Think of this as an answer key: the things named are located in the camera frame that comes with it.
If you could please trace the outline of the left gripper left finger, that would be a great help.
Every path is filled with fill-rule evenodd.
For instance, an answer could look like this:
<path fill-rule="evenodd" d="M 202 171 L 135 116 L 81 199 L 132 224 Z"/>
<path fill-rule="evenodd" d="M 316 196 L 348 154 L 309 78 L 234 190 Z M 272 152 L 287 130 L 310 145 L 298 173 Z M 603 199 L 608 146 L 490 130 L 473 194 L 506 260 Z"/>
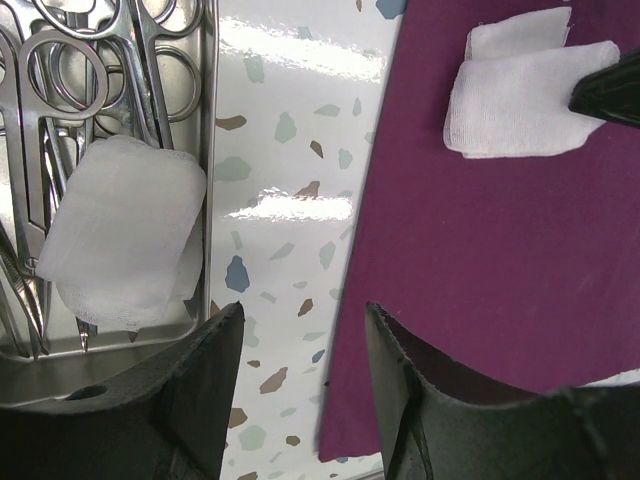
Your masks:
<path fill-rule="evenodd" d="M 108 380 L 2 408 L 2 478 L 219 478 L 244 323 L 231 303 Z"/>

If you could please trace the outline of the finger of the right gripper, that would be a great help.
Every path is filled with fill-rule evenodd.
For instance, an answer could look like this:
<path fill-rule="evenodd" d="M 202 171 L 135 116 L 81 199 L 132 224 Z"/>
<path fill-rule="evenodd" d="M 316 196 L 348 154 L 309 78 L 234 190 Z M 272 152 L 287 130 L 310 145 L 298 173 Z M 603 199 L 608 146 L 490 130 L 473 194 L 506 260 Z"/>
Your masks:
<path fill-rule="evenodd" d="M 640 118 L 639 49 L 616 64 L 582 78 L 574 87 L 570 111 L 634 128 Z"/>

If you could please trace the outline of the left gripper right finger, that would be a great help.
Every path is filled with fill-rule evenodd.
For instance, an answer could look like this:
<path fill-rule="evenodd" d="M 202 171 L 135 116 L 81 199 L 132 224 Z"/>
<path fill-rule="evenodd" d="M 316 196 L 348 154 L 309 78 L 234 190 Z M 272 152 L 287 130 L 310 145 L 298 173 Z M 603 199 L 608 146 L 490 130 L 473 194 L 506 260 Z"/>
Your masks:
<path fill-rule="evenodd" d="M 455 361 L 378 304 L 365 327 L 386 478 L 638 478 L 638 386 L 536 394 Z"/>

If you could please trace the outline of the white gauze pad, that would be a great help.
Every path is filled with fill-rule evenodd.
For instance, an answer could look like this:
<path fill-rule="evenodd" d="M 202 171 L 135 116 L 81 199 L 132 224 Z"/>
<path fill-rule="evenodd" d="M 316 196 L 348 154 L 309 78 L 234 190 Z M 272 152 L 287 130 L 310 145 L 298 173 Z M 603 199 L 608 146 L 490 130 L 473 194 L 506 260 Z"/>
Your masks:
<path fill-rule="evenodd" d="M 569 109 L 582 78 L 618 62 L 611 41 L 459 68 L 443 128 L 445 146 L 466 158 L 549 157 L 582 147 L 603 120 Z"/>
<path fill-rule="evenodd" d="M 203 264 L 202 237 L 197 231 L 190 235 L 178 263 L 173 295 L 178 300 L 190 299 L 198 285 Z"/>
<path fill-rule="evenodd" d="M 157 325 L 173 300 L 178 263 L 207 177 L 186 152 L 116 135 L 92 143 L 67 183 L 37 275 L 92 325 Z"/>
<path fill-rule="evenodd" d="M 556 7 L 479 25 L 467 35 L 464 59 L 491 60 L 562 48 L 571 12 L 571 7 Z"/>

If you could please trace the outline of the steel forceps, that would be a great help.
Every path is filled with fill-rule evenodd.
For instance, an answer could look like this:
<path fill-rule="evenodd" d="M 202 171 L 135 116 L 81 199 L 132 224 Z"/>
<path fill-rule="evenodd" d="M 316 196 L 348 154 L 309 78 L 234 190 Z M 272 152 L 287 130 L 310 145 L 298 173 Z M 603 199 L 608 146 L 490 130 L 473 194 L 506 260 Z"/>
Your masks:
<path fill-rule="evenodd" d="M 1 269 L 26 317 L 31 356 L 34 360 L 45 353 L 43 344 L 43 314 L 37 296 L 36 281 L 23 273 L 11 241 L 1 228 Z"/>

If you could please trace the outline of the steel scalpel handle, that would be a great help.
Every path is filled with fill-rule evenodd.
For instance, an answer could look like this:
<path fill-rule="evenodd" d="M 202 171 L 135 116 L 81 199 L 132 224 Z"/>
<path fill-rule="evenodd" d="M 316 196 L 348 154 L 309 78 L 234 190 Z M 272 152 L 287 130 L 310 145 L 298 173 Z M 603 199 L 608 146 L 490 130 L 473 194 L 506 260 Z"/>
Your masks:
<path fill-rule="evenodd" d="M 14 182 L 11 180 L 10 175 L 10 157 L 11 153 L 15 153 L 16 150 L 20 146 L 20 138 L 18 133 L 18 128 L 13 126 L 7 129 L 4 126 L 4 115 L 8 114 L 9 118 L 13 121 L 18 119 L 18 115 L 11 111 L 11 108 L 16 104 L 9 97 L 9 88 L 14 85 L 13 80 L 6 81 L 4 79 L 7 70 L 13 70 L 13 67 L 7 67 L 5 63 L 7 61 L 12 62 L 17 59 L 17 52 L 21 45 L 16 44 L 13 41 L 12 36 L 6 31 L 1 32 L 1 58 L 2 58 L 2 66 L 4 67 L 4 76 L 1 80 L 1 114 L 3 119 L 3 127 L 5 132 L 5 141 L 6 141 L 6 162 L 7 162 L 7 170 L 8 170 L 8 184 L 11 192 L 11 200 L 12 200 L 12 221 L 10 222 L 9 227 L 3 226 L 6 234 L 8 235 L 11 244 L 13 246 L 14 252 L 19 261 L 20 270 L 32 277 L 36 281 L 37 288 L 37 296 L 42 309 L 43 314 L 43 344 L 45 348 L 45 353 L 48 351 L 45 346 L 45 324 L 46 324 L 46 311 L 48 307 L 48 303 L 50 302 L 50 288 L 47 286 L 47 283 L 43 280 L 39 280 L 35 275 L 35 269 L 33 271 L 29 270 L 22 263 L 21 258 L 19 257 L 18 251 L 18 243 L 17 243 L 17 235 L 16 228 L 19 226 L 18 218 L 16 217 L 16 211 L 18 209 L 16 198 L 15 198 L 15 190 L 14 190 Z"/>

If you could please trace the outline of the steel hemostat clamp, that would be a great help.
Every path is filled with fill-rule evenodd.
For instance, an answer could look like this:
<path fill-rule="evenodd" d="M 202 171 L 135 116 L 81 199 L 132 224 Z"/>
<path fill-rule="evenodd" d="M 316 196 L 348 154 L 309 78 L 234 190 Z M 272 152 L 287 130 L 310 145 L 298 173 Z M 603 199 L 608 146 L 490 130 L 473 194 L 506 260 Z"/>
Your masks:
<path fill-rule="evenodd" d="M 65 35 L 86 41 L 103 40 L 113 33 L 118 23 L 121 1 L 83 1 L 85 10 L 69 11 L 63 7 L 33 1 L 41 16 Z"/>

